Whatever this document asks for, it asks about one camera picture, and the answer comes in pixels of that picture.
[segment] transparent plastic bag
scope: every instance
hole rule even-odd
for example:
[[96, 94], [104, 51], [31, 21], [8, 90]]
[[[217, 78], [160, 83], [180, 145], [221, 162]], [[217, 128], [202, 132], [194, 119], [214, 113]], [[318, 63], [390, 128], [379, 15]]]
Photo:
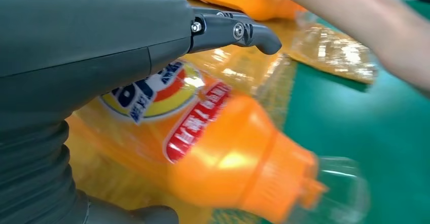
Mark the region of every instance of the transparent plastic bag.
[[227, 46], [184, 58], [197, 69], [254, 97], [282, 129], [297, 67], [288, 55], [268, 56], [255, 47]]
[[372, 84], [377, 69], [370, 50], [347, 36], [318, 23], [309, 12], [298, 15], [299, 32], [289, 55], [324, 72], [358, 82]]

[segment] red label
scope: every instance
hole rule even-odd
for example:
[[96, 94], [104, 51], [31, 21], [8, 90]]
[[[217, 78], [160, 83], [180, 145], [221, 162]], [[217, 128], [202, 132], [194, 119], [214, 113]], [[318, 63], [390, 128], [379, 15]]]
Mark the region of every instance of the red label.
[[170, 162], [175, 163], [187, 154], [202, 135], [206, 125], [216, 119], [230, 92], [230, 86], [218, 82], [206, 92], [205, 100], [198, 101], [184, 115], [165, 142], [165, 155]]

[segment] bottle neck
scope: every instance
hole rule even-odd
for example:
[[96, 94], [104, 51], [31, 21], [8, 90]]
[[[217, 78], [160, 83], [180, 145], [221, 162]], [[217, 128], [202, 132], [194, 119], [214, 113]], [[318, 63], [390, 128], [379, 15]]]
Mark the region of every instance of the bottle neck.
[[243, 209], [273, 223], [285, 220], [296, 203], [311, 204], [317, 191], [308, 191], [317, 174], [316, 156], [280, 132], [262, 163]]

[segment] yellow packaging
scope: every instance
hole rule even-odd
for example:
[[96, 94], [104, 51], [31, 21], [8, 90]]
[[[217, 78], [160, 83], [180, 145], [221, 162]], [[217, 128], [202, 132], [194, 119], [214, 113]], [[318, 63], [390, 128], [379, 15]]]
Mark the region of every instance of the yellow packaging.
[[[188, 55], [186, 59], [192, 64], [185, 66], [184, 72], [188, 73], [188, 78], [198, 77], [195, 74], [198, 69], [193, 68], [201, 68], [216, 74], [216, 77], [233, 87], [259, 99], [269, 114], [277, 116], [275, 121], [278, 122], [278, 127], [281, 127], [285, 121], [284, 112], [289, 99], [295, 64], [283, 54], [274, 56], [258, 54], [254, 48], [236, 50], [235, 47], [227, 47]], [[195, 92], [192, 87], [182, 85], [181, 88], [182, 97], [190, 97]], [[156, 108], [166, 109], [160, 105], [147, 113], [159, 114]], [[147, 176], [140, 176], [139, 173], [104, 157], [102, 147], [97, 148], [91, 143], [100, 142], [100, 139], [92, 133], [93, 129], [86, 128], [79, 118], [72, 116], [68, 121], [71, 127], [70, 139], [67, 142], [71, 149], [70, 163], [74, 168], [78, 187], [88, 194], [126, 209], [167, 205], [174, 208], [180, 216], [181, 223], [186, 224], [261, 223], [262, 220], [259, 217], [245, 212], [199, 208], [159, 190], [150, 183], [151, 181], [145, 179]]]

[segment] bolt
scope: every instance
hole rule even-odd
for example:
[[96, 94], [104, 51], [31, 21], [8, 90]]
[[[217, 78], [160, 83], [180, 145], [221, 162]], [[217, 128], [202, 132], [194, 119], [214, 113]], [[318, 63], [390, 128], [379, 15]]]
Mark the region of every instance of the bolt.
[[191, 31], [192, 31], [192, 32], [199, 32], [199, 31], [201, 31], [201, 30], [202, 30], [202, 26], [201, 26], [200, 22], [194, 22], [194, 23], [191, 25]]
[[236, 40], [242, 39], [245, 28], [241, 22], [237, 22], [233, 27], [233, 37]]

